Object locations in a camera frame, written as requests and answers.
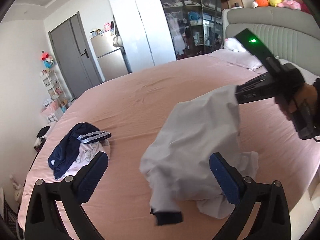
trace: door handle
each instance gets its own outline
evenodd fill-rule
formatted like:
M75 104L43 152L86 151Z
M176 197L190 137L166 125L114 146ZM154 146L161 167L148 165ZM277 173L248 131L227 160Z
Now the door handle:
M87 58L89 58L89 55L86 49L84 49L84 53L82 53L80 56L83 56L84 54L87 56Z

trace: hand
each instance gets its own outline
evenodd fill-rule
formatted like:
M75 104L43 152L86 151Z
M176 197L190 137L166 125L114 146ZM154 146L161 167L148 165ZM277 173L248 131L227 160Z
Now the hand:
M312 115L316 114L318 93L314 86L304 84L294 95L294 99L298 107L305 101L308 104ZM275 97L275 103L279 105L280 110L286 116L287 120L291 121L291 113L297 110L295 102L292 100L289 106L285 106L279 102L277 97Z

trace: screw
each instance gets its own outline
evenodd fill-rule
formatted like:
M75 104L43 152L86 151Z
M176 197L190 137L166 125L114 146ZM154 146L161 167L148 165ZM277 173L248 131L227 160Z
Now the screw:
M36 184L39 186L39 185L41 185L41 184L42 184L42 182L43 182L43 180L42 180L42 179L38 179L38 180L36 181Z
M252 178L249 177L249 176L244 177L244 181L245 181L246 183L251 183L251 182L252 182Z
M64 179L66 182L70 182L73 180L73 176L66 176L66 178Z
M281 187L281 182L279 180L275 180L273 182L277 187Z

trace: navy blue jacket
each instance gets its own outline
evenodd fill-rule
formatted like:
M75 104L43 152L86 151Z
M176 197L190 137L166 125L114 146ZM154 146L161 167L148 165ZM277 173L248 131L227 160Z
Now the navy blue jacket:
M48 158L48 164L53 169L55 179L60 179L77 159L80 143L103 141L109 137L111 137L109 132L100 131L87 122L76 124Z

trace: pink plush toy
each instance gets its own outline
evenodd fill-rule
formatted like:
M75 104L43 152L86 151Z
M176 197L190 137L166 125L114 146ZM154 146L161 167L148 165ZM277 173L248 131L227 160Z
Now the pink plush toy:
M292 10L301 10L301 4L296 1L283 1L277 4L278 7L286 7Z

